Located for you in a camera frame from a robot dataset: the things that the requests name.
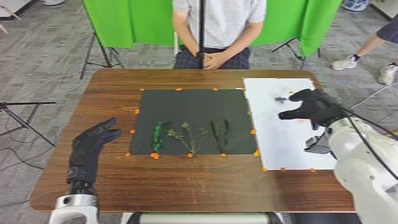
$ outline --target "white t-shirt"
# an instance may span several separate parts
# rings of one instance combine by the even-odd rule
[[[189,12],[189,27],[200,43],[200,0],[175,0],[175,10]],[[205,47],[225,49],[241,38],[250,23],[267,15],[267,0],[207,0]]]

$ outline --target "sneaker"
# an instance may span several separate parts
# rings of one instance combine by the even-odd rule
[[[358,61],[354,56],[349,56],[344,60],[333,63],[333,69],[338,71],[356,67],[358,67]]]
[[[381,69],[381,76],[379,76],[379,83],[383,85],[392,85],[395,82],[395,73],[398,71],[398,66],[397,65],[388,65],[383,69]]]

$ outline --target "white board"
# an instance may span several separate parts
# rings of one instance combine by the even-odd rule
[[[278,116],[282,112],[299,108],[301,102],[282,103],[276,98],[290,98],[305,89],[315,89],[310,79],[246,79],[246,97],[267,170],[335,169],[333,156],[305,152],[308,139],[321,136],[326,129],[315,131],[310,120],[282,120]]]

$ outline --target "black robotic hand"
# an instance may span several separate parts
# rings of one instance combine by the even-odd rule
[[[111,129],[115,125],[116,118],[97,124],[74,140],[68,184],[95,185],[104,145],[122,136],[122,130]]]
[[[290,96],[290,101],[303,101],[303,106],[280,113],[280,118],[283,120],[310,119],[315,130],[319,126],[328,127],[345,117],[337,100],[321,90],[303,90]]]

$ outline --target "green backdrop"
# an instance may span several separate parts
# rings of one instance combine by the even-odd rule
[[[106,47],[173,46],[173,0],[84,0]],[[269,0],[266,29],[253,45],[301,41],[303,56],[319,50],[342,0]]]

